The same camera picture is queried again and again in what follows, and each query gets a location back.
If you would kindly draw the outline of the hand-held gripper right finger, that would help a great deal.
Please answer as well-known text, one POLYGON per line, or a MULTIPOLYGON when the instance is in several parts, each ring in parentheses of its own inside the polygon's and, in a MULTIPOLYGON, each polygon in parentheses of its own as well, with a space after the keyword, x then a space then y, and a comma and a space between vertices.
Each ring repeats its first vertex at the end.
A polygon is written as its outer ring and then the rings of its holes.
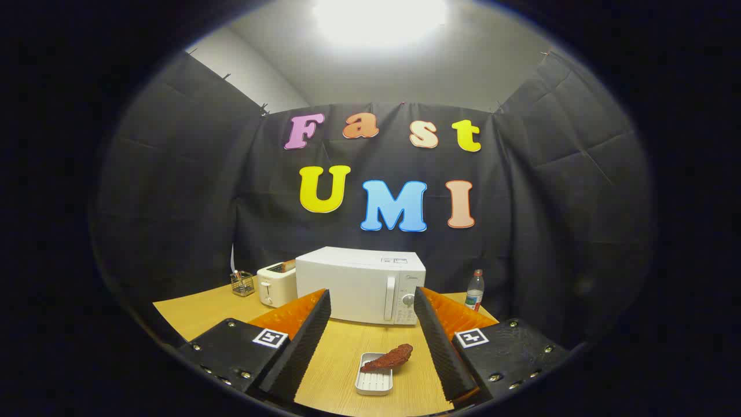
POLYGON ((428 288, 416 288, 414 311, 445 398, 455 406, 505 401, 571 356, 522 319, 489 319, 428 288))

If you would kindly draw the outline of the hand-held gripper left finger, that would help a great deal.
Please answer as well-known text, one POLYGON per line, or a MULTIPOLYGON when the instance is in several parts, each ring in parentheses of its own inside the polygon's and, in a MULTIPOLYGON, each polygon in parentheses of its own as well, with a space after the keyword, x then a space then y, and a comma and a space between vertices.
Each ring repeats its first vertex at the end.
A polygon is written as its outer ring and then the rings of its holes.
POLYGON ((244 395, 291 403, 330 315, 331 294, 321 288, 249 322, 224 319, 178 353, 244 395))

